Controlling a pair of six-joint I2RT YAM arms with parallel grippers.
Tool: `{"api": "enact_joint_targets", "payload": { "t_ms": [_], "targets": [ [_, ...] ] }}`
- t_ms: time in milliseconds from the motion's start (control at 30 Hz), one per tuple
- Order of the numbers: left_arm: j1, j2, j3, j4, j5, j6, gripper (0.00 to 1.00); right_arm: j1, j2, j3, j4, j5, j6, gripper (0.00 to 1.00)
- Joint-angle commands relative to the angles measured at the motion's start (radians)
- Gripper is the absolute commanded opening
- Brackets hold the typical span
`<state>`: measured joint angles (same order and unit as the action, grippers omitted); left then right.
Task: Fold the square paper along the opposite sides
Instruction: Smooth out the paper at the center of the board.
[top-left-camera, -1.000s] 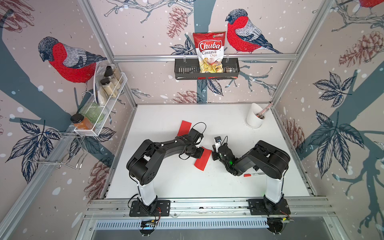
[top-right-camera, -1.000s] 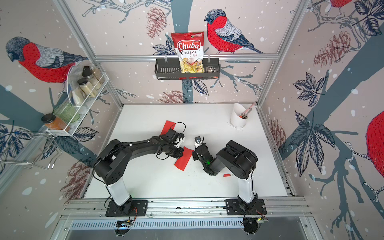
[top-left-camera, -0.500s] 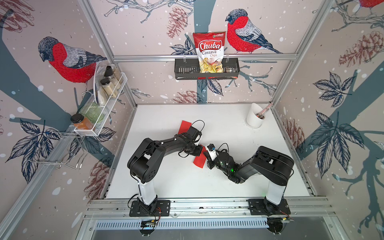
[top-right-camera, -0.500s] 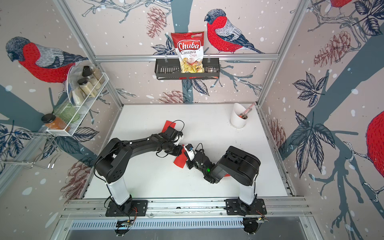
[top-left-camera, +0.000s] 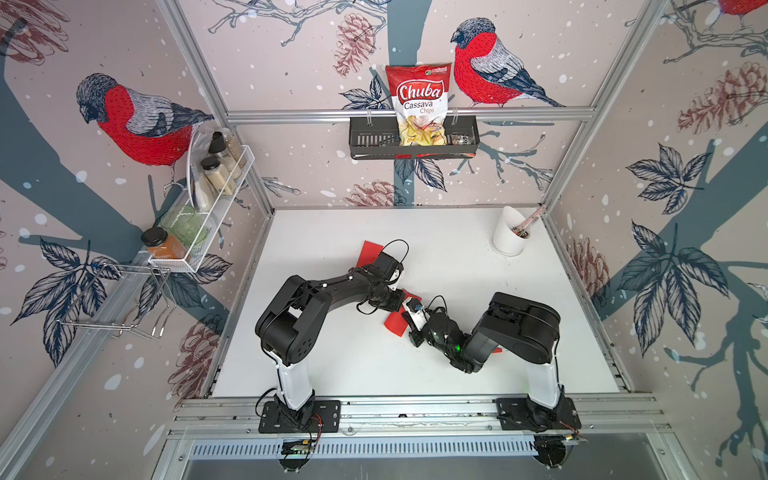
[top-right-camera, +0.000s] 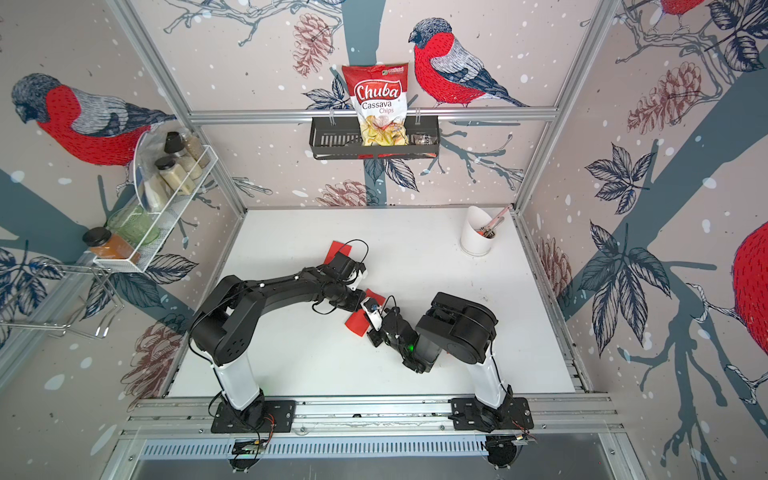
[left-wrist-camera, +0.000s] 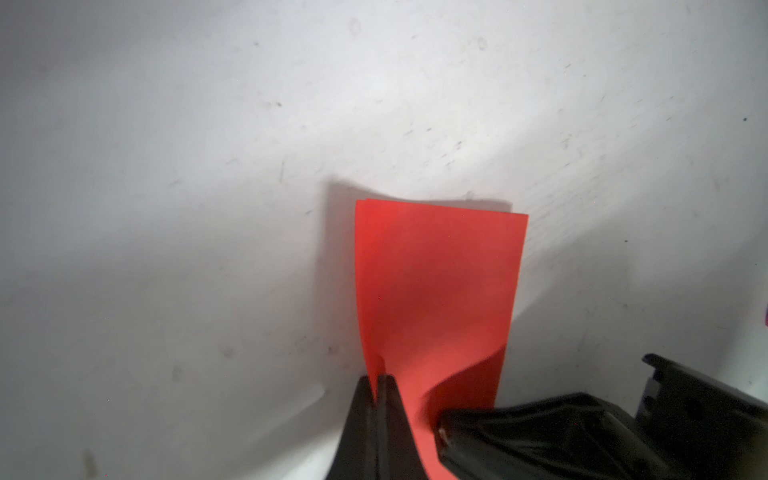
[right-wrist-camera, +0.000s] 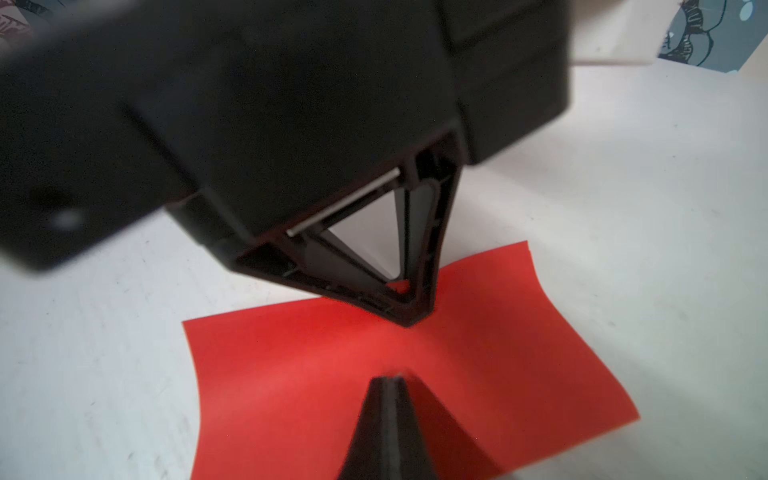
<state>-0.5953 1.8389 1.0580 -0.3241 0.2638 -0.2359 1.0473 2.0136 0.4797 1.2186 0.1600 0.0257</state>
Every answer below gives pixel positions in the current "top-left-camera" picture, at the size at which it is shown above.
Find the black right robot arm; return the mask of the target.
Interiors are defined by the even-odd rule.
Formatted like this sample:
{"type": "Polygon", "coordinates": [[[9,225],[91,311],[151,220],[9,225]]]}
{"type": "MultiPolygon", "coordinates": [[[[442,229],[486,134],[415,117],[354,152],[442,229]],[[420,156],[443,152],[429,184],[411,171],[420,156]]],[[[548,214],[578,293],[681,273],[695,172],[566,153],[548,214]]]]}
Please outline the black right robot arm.
{"type": "Polygon", "coordinates": [[[561,318],[552,307],[497,292],[469,333],[448,316],[446,306],[432,308],[411,298],[402,307],[411,343],[415,347],[426,343],[437,349],[463,373],[479,372],[499,349],[525,362],[527,393],[496,400],[502,429],[535,433],[567,429],[578,434],[578,413],[559,379],[561,318]]]}

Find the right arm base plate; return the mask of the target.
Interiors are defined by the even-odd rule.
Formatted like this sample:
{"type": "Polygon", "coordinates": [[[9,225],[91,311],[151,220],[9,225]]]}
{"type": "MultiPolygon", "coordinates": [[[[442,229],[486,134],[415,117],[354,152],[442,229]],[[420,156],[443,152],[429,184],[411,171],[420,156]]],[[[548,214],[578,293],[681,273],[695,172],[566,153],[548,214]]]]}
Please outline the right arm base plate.
{"type": "Polygon", "coordinates": [[[581,420],[571,398],[561,397],[557,405],[547,408],[529,397],[502,397],[495,400],[497,419],[504,431],[580,430],[581,420]]]}

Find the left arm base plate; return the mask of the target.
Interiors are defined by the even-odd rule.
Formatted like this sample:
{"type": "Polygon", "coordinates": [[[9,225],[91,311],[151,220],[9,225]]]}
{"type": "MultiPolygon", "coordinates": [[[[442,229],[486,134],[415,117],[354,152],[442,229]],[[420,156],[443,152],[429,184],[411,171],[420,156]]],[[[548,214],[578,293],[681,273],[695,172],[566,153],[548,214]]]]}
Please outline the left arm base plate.
{"type": "Polygon", "coordinates": [[[261,434],[336,433],[340,417],[338,400],[310,399],[299,410],[292,410],[275,398],[263,405],[258,431],[261,434]]]}

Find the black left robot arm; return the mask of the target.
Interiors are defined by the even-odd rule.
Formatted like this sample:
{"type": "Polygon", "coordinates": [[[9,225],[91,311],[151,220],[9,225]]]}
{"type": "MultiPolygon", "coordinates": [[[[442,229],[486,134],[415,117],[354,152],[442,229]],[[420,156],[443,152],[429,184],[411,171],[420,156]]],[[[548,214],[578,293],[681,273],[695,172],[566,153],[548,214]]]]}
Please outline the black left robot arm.
{"type": "Polygon", "coordinates": [[[327,315],[353,303],[368,304],[373,312],[394,313],[406,298],[397,287],[404,267],[401,260],[381,252],[371,264],[354,267],[330,279],[289,277],[260,316],[255,334],[263,351],[275,363],[278,386],[276,406],[296,426],[313,416],[315,391],[305,359],[320,336],[327,315]]]}

